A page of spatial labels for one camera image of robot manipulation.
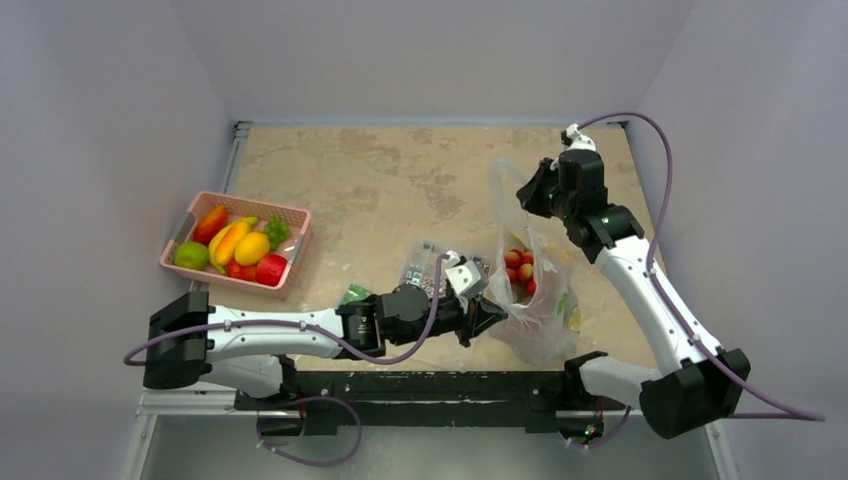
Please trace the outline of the clear plastic screw organizer box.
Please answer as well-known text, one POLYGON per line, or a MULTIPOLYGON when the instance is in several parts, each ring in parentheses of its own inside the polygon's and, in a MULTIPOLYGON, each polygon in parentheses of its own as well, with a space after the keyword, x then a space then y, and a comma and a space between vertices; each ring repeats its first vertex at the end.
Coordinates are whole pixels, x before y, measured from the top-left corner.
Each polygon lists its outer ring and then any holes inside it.
MULTIPOLYGON (((430 241, 420 241, 409 249, 399 278, 398 290, 409 290, 415 287, 424 292, 428 298, 437 295, 439 299, 450 298, 454 295, 455 287, 449 285, 448 275, 441 274, 439 281, 435 280, 437 257, 448 253, 448 250, 430 241)), ((490 263, 481 255, 453 250, 459 257, 459 267, 476 266, 480 274, 480 286, 473 287, 471 292, 482 295, 488 286, 490 263)))

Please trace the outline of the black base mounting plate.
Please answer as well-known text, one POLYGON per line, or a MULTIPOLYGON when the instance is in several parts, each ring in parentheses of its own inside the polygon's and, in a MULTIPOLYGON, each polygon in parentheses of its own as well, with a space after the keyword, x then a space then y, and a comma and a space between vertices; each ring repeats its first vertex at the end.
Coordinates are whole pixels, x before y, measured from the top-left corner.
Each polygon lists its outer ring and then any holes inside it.
POLYGON ((287 416, 284 433, 333 435, 342 426, 519 428, 580 436, 624 410, 578 392, 561 371, 301 371, 264 399, 239 392, 237 411, 287 416))

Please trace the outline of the red fake fruits in bag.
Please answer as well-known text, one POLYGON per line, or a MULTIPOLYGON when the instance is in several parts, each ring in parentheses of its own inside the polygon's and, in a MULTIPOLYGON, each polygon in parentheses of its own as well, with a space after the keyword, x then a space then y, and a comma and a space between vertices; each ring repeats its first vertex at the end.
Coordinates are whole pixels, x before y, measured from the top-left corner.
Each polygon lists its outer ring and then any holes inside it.
POLYGON ((510 249, 503 254, 509 284, 520 298, 530 298, 536 293, 534 277, 535 255, 530 250, 510 249))

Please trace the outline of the yellow fake banana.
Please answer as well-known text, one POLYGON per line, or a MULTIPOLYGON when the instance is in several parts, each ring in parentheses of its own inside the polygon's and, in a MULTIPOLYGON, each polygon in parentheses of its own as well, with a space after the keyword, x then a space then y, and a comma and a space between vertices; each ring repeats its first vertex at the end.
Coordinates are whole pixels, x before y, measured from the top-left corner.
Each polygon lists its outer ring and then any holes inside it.
POLYGON ((258 225, 260 219, 255 216, 240 218, 219 231, 209 244, 210 263, 221 275, 226 266, 234 259, 238 243, 258 225))

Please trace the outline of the green fake grapes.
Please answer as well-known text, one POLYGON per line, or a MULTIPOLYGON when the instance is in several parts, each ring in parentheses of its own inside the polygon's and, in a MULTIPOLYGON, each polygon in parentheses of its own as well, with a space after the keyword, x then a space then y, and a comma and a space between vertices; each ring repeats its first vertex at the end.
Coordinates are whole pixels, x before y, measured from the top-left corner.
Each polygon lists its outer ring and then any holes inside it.
POLYGON ((288 222, 278 215, 270 217, 263 228, 263 233, 268 237, 271 251, 277 250, 281 244, 291 237, 288 222))

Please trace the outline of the translucent printed plastic bag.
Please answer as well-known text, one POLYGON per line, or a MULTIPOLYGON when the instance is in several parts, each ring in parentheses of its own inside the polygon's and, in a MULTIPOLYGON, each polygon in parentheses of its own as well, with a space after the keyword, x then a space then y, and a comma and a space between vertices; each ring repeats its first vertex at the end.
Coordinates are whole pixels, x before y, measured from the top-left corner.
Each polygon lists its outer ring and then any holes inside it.
POLYGON ((507 314, 489 334, 530 365, 573 357, 581 314, 565 230, 521 208, 517 192, 528 178, 513 163, 494 160, 488 182, 497 230, 488 296, 507 314))

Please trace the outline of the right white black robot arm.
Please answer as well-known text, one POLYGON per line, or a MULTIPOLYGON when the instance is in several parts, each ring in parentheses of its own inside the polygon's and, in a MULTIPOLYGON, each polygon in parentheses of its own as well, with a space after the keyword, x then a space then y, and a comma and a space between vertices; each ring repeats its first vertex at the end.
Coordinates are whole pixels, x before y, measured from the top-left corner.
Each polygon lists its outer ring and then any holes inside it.
POLYGON ((576 407, 607 397, 639 409, 650 428, 671 439, 731 417, 750 362, 740 349, 727 350, 676 299, 632 212, 609 201, 601 156, 569 150, 545 158, 516 193, 529 214, 562 221, 576 245, 623 298, 654 354, 647 369, 592 352, 564 365, 561 392, 576 407))

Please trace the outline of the red orange fake mango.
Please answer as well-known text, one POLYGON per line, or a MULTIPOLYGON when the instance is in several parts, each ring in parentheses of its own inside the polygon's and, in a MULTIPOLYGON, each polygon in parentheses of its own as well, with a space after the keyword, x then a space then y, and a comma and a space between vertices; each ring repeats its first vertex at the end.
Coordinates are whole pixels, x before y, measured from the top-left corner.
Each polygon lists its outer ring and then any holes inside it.
POLYGON ((194 242, 208 245, 228 224, 229 210, 225 205, 212 208, 197 224, 192 234, 194 242))

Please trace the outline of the yellow fake lemon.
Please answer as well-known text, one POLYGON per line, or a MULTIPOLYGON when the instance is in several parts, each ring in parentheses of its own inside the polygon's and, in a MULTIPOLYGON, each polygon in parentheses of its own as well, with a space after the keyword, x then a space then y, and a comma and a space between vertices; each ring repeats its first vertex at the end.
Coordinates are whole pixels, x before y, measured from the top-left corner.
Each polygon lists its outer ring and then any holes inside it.
POLYGON ((256 265, 264 256, 270 253, 271 243, 268 235, 263 232, 250 232, 236 245, 233 259, 241 266, 256 265))

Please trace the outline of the red fake apple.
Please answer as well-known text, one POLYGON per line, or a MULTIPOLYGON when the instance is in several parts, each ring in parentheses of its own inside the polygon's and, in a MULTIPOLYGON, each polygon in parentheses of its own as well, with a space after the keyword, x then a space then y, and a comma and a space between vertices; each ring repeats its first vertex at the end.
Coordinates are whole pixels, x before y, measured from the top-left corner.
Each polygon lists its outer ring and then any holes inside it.
POLYGON ((256 264, 255 281, 261 285, 276 287, 288 266, 288 260, 277 254, 268 254, 256 264))

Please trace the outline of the red fake strawberries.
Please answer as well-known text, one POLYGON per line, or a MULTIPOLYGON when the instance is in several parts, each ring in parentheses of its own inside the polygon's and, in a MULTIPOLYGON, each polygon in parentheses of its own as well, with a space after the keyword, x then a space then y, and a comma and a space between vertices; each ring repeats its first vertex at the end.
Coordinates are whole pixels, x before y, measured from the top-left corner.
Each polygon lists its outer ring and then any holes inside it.
POLYGON ((236 280, 255 282, 257 267, 255 265, 244 266, 231 260, 226 267, 227 276, 236 280))

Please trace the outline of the green fake apple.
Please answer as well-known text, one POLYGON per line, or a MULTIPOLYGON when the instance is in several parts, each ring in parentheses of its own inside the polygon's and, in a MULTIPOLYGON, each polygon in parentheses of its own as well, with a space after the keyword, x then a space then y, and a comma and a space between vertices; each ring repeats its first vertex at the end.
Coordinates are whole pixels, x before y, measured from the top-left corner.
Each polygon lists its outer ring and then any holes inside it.
POLYGON ((173 264, 180 268, 202 271, 209 264, 208 247, 202 243, 187 241, 180 244, 173 258, 173 264))

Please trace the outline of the orange yellow fake mango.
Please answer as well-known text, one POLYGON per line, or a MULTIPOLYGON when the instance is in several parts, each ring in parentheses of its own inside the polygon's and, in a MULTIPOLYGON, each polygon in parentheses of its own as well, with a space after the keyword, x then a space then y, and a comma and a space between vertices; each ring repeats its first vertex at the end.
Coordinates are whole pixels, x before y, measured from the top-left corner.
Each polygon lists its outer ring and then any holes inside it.
POLYGON ((245 220, 234 222, 214 250, 213 258, 216 264, 226 266, 234 258, 238 243, 252 230, 253 226, 245 220))

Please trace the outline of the pink plastic basket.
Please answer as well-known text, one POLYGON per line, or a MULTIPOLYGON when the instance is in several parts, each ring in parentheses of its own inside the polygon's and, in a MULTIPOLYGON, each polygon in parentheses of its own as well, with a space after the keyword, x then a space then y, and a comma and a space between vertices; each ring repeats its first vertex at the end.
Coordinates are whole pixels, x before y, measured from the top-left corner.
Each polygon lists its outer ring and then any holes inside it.
POLYGON ((197 282, 284 299, 311 235, 304 209, 203 191, 159 263, 197 282))

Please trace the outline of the green circuit board case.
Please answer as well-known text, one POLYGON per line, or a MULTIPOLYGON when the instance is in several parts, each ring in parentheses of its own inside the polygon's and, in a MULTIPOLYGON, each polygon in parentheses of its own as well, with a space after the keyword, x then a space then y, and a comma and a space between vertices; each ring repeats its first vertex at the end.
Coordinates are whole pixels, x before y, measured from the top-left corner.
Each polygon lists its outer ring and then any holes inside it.
POLYGON ((361 285, 350 283, 345 288, 341 298, 339 299, 338 305, 345 305, 354 301, 361 301, 368 296, 372 295, 372 292, 361 285))

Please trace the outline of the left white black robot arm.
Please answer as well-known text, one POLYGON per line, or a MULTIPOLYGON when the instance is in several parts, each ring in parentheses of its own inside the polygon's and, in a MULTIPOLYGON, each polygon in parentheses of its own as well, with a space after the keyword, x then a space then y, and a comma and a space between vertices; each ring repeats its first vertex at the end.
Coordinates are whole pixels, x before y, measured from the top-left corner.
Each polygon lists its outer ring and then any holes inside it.
POLYGON ((154 313, 148 339, 125 357, 145 353, 143 385, 173 390, 213 383, 284 409, 297 399, 298 382, 284 357, 364 360, 397 364, 431 337, 453 334, 460 345, 505 320, 506 312, 476 296, 453 292, 429 297, 414 285, 313 312, 253 312, 210 304, 189 292, 154 313))

